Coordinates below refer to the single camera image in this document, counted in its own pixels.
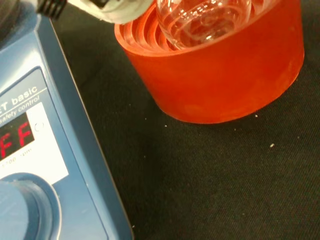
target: blue knob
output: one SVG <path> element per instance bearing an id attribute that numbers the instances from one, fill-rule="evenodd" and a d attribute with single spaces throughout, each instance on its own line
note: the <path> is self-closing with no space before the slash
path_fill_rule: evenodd
<path id="1" fill-rule="evenodd" d="M 0 181 L 0 240 L 49 239 L 53 211 L 48 195 L 31 180 Z"/>

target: red led display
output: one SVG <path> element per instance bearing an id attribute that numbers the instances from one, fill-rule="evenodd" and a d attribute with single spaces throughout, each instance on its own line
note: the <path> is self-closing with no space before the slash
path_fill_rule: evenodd
<path id="1" fill-rule="evenodd" d="M 26 113 L 0 127 L 0 161 L 34 141 Z"/>

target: clear glass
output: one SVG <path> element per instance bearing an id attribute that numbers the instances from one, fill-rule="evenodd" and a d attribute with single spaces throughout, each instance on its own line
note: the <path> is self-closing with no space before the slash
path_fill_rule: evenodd
<path id="1" fill-rule="evenodd" d="M 247 23 L 251 0 L 157 0 L 161 30 L 178 49 L 215 40 Z"/>

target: orange heating block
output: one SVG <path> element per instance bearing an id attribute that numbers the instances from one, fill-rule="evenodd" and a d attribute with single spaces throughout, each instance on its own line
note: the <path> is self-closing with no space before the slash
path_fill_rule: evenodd
<path id="1" fill-rule="evenodd" d="M 163 35 L 155 4 L 115 25 L 115 36 L 159 108 L 189 123 L 257 111 L 289 88 L 304 61 L 300 0 L 252 0 L 248 23 L 184 49 Z"/>

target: black countertop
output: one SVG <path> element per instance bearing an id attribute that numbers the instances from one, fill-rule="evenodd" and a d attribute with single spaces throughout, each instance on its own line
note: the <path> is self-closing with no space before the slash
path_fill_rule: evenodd
<path id="1" fill-rule="evenodd" d="M 301 6 L 298 80 L 216 125 L 162 113 L 112 24 L 72 6 L 54 24 L 137 240 L 320 239 L 320 1 Z"/>

